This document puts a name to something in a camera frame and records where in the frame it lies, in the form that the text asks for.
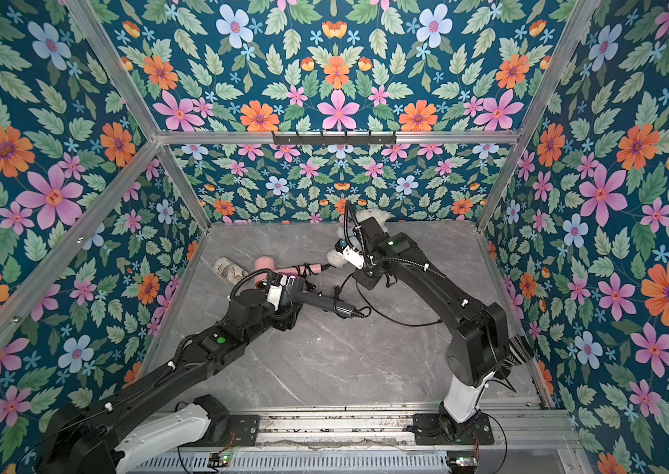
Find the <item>dark grey round hair dryer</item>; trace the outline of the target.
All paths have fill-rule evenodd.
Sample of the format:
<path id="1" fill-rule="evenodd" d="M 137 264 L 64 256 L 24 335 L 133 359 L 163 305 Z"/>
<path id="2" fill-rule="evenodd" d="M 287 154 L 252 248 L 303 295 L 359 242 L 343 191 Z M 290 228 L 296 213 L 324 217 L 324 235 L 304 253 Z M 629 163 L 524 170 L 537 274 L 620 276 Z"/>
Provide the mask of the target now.
<path id="1" fill-rule="evenodd" d="M 365 318 L 366 314 L 352 304 L 338 297 L 326 296 L 320 292 L 309 292 L 302 278 L 293 278 L 285 286 L 289 299 L 294 304 L 311 305 L 330 312 L 342 319 Z"/>

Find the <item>pink hair dryer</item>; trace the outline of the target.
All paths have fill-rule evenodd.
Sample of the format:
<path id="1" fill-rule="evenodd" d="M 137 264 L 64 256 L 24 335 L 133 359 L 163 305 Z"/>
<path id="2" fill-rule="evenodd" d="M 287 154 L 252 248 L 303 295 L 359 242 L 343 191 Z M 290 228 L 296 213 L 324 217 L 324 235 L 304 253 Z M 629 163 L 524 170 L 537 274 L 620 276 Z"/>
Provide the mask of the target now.
<path id="1" fill-rule="evenodd" d="M 258 258 L 255 261 L 255 270 L 259 271 L 262 269 L 272 270 L 273 272 L 283 274 L 285 276 L 293 276 L 300 278 L 307 278 L 308 276 L 315 276 L 322 274 L 322 272 L 328 270 L 331 267 L 330 264 L 299 264 L 288 268 L 277 268 L 275 260 L 271 257 L 263 256 Z"/>

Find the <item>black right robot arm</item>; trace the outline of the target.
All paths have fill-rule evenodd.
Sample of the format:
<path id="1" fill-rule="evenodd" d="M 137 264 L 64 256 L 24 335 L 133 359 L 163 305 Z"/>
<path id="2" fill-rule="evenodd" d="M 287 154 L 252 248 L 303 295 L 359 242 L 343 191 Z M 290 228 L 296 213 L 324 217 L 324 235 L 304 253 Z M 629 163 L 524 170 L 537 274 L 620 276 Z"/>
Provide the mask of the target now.
<path id="1" fill-rule="evenodd" d="M 334 250 L 355 268 L 353 278 L 373 290 L 382 278 L 393 278 L 413 290 L 438 316 L 450 335 L 445 359 L 453 379 L 440 405 L 440 420 L 460 429 L 480 414 L 479 404 L 493 379 L 505 379 L 516 365 L 534 357 L 526 339 L 508 333 L 506 311 L 470 296 L 405 233 L 389 235 L 374 217 L 354 225 Z"/>

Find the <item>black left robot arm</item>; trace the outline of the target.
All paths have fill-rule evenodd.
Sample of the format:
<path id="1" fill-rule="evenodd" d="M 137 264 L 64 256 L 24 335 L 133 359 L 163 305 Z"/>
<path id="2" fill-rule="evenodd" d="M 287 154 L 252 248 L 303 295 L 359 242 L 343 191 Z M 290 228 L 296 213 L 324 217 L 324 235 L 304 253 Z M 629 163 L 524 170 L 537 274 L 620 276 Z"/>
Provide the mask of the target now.
<path id="1" fill-rule="evenodd" d="M 271 329 L 290 330 L 304 305 L 321 302 L 300 278 L 270 272 L 264 288 L 235 286 L 218 323 L 185 337 L 174 355 L 121 391 L 84 409 L 58 410 L 38 446 L 36 473 L 127 473 L 217 425 L 204 398 L 173 414 L 157 412 L 188 389 L 237 361 Z"/>

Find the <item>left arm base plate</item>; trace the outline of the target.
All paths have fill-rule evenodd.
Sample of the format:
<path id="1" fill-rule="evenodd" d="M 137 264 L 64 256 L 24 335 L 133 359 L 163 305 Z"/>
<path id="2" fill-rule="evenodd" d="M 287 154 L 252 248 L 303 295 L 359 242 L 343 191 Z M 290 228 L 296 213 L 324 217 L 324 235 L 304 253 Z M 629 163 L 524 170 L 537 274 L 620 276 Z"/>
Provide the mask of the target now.
<path id="1" fill-rule="evenodd" d="M 223 417 L 213 433 L 213 442 L 216 446 L 231 446 L 235 448 L 249 448 L 255 446 L 259 435 L 259 415 L 229 415 Z"/>

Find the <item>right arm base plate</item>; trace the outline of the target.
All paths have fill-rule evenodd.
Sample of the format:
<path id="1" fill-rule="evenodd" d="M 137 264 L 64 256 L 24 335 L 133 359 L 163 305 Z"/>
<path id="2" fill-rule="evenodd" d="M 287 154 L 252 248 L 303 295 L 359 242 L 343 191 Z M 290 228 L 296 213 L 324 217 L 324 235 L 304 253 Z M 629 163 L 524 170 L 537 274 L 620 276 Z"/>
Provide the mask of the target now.
<path id="1" fill-rule="evenodd" d="M 492 446 L 496 442 L 490 417 L 484 413 L 461 424 L 449 415 L 415 414 L 406 431 L 413 434 L 419 446 Z"/>

